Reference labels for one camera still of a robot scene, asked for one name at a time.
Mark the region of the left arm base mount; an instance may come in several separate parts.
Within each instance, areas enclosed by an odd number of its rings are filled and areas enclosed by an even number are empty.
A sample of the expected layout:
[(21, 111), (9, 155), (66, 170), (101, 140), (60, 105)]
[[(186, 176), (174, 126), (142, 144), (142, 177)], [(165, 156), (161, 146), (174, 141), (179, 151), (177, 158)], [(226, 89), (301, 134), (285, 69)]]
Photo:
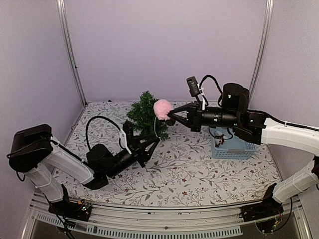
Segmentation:
[(50, 202), (48, 211), (65, 218), (88, 222), (91, 216), (92, 205), (85, 202), (85, 200), (71, 202), (64, 185), (62, 185), (62, 190), (62, 200), (55, 203)]

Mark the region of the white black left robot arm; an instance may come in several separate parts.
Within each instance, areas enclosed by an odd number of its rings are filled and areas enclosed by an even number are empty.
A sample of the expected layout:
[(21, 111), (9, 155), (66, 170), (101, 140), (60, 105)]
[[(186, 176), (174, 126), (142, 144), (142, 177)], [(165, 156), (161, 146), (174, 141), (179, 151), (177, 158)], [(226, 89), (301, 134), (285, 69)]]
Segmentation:
[(150, 160), (160, 139), (154, 135), (134, 135), (127, 123), (120, 129), (120, 139), (124, 149), (113, 155), (105, 145), (96, 144), (83, 160), (52, 134), (47, 124), (37, 125), (18, 131), (7, 155), (10, 167), (23, 173), (39, 189), (63, 216), (74, 212), (74, 205), (69, 202), (67, 191), (58, 183), (47, 165), (51, 165), (73, 177), (84, 187), (97, 190), (108, 185), (108, 180), (138, 163), (145, 167)]

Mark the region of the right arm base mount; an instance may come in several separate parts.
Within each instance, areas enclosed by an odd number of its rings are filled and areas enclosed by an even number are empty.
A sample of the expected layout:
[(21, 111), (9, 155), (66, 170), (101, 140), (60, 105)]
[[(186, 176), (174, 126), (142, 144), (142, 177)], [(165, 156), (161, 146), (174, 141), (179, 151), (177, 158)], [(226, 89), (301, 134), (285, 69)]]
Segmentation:
[(278, 203), (273, 199), (273, 193), (267, 193), (261, 202), (242, 206), (239, 218), (242, 218), (244, 222), (249, 222), (279, 215), (283, 212), (282, 203)]

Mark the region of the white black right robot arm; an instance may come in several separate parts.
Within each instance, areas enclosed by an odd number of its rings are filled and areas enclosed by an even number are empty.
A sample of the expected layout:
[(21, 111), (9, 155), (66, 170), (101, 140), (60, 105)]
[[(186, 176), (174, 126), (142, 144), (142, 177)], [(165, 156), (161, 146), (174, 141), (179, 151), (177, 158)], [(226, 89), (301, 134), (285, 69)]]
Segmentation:
[(262, 111), (248, 109), (249, 90), (239, 84), (223, 86), (220, 107), (205, 107), (194, 102), (175, 108), (168, 116), (191, 131), (202, 126), (231, 128), (238, 138), (253, 144), (275, 144), (313, 154), (313, 159), (288, 179), (270, 186), (258, 213), (268, 217), (277, 204), (319, 182), (319, 129), (274, 118)]

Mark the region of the dark red bauble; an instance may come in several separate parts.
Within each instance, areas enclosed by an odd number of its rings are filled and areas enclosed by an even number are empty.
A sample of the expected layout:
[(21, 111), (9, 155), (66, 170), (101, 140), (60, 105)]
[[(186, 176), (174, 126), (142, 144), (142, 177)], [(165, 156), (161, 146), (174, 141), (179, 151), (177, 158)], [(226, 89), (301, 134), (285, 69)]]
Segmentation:
[(173, 126), (175, 124), (175, 120), (174, 119), (169, 119), (169, 120), (166, 120), (165, 123), (169, 126)]

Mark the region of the pink pompom ornament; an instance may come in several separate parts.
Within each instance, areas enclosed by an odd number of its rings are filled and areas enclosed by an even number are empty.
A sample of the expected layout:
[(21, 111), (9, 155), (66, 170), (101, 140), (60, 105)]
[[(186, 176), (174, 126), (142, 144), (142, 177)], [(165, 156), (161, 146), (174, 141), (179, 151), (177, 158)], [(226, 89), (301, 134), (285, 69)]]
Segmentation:
[(165, 99), (160, 99), (154, 103), (154, 112), (159, 120), (170, 120), (168, 113), (172, 110), (173, 106)]

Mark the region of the small green christmas tree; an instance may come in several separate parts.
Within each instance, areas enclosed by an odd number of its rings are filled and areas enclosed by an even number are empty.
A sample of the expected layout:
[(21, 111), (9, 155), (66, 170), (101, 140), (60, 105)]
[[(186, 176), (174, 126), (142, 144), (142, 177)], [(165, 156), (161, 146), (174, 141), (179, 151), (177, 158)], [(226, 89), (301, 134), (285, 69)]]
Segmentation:
[(139, 132), (140, 135), (154, 135), (165, 141), (169, 138), (168, 125), (156, 118), (154, 104), (157, 101), (158, 99), (149, 91), (143, 92), (139, 101), (131, 104), (127, 117), (133, 124), (134, 131)]

